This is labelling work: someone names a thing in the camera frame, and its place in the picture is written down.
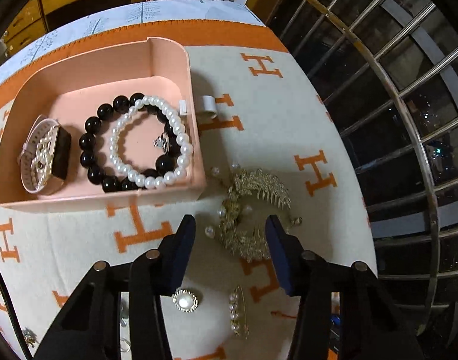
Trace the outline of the round pearl brooch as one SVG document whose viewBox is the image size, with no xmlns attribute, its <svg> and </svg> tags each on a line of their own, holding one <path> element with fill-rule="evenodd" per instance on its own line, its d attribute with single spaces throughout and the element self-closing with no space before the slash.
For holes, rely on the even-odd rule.
<svg viewBox="0 0 458 360">
<path fill-rule="evenodd" d="M 188 289 L 178 289 L 172 296 L 172 302 L 178 311 L 188 314 L 199 306 L 197 295 Z"/>
</svg>

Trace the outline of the gold leaf hair comb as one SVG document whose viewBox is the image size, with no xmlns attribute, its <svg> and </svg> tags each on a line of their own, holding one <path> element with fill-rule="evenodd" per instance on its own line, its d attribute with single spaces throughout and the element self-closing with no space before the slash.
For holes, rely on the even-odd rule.
<svg viewBox="0 0 458 360">
<path fill-rule="evenodd" d="M 226 190 L 226 196 L 217 209 L 218 222 L 207 225 L 204 233 L 230 255 L 247 263 L 270 258 L 265 230 L 269 215 L 280 215 L 286 232 L 301 226 L 302 218 L 292 214 L 289 189 L 277 175 L 234 164 L 227 180 L 216 167 L 211 176 Z"/>
</svg>

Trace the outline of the pearl gold hair pin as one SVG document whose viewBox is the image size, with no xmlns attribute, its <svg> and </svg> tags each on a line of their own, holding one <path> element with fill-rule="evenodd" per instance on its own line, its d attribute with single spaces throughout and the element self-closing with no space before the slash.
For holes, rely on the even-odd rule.
<svg viewBox="0 0 458 360">
<path fill-rule="evenodd" d="M 249 335 L 248 316 L 242 287 L 240 285 L 235 287 L 228 298 L 230 330 L 235 336 L 247 340 Z"/>
</svg>

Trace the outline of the pink jewelry box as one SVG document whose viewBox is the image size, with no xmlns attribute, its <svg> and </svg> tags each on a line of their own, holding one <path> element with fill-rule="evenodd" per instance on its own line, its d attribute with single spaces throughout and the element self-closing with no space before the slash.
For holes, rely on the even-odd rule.
<svg viewBox="0 0 458 360">
<path fill-rule="evenodd" d="M 71 135 L 67 180 L 22 186 L 18 157 L 38 116 Z M 0 143 L 0 206 L 28 212 L 195 201 L 205 189 L 187 51 L 162 37 L 96 49 L 35 72 Z"/>
</svg>

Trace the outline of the orange white H blanket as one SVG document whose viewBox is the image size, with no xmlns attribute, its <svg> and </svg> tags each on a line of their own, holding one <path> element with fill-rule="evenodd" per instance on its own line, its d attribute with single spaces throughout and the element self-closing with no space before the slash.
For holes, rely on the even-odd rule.
<svg viewBox="0 0 458 360">
<path fill-rule="evenodd" d="M 183 286 L 196 311 L 162 302 L 177 359 L 284 359 L 297 300 L 267 261 L 246 262 L 210 237 L 230 179 L 262 169 L 287 187 L 242 199 L 239 229 L 277 214 L 326 260 L 376 264 L 368 215 L 331 116 L 295 59 L 267 27 L 217 19 L 135 24 L 91 34 L 90 22 L 33 42 L 0 67 L 0 271 L 22 327 L 41 341 L 92 264 L 128 263 L 193 215 L 197 233 Z M 67 180 L 29 194 L 18 157 L 38 116 L 78 141 L 98 106 L 156 95 L 183 117 L 194 151 L 185 178 L 163 190 L 105 193 L 71 147 Z"/>
</svg>

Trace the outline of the white tape roll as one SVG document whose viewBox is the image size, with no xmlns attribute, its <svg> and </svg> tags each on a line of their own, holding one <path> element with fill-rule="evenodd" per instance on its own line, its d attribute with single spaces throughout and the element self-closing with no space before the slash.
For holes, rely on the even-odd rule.
<svg viewBox="0 0 458 360">
<path fill-rule="evenodd" d="M 216 100 L 210 95 L 198 96 L 194 101 L 197 116 L 200 119 L 214 119 L 218 116 Z"/>
</svg>

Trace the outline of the small gold earring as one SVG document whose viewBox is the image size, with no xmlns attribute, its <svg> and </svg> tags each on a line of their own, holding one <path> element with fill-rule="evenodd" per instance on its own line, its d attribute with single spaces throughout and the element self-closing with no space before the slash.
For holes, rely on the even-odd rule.
<svg viewBox="0 0 458 360">
<path fill-rule="evenodd" d="M 30 348 L 35 348 L 39 344 L 36 334 L 29 328 L 22 330 L 23 338 Z"/>
</svg>

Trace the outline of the metal window grille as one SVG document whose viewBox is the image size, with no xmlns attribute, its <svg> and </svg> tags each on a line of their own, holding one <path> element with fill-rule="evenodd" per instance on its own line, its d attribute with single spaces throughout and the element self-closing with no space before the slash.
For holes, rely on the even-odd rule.
<svg viewBox="0 0 458 360">
<path fill-rule="evenodd" d="M 458 33 L 433 0 L 276 0 L 366 201 L 379 277 L 425 345 L 458 334 Z"/>
</svg>

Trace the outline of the light blue bed sheet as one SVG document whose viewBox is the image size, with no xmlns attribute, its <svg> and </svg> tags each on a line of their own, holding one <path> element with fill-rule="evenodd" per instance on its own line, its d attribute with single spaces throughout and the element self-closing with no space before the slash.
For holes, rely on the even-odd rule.
<svg viewBox="0 0 458 360">
<path fill-rule="evenodd" d="M 162 0 L 132 3 L 65 24 L 36 37 L 0 66 L 0 85 L 39 57 L 78 39 L 128 25 L 165 20 L 224 20 L 243 24 L 263 23 L 244 4 L 219 0 Z"/>
</svg>

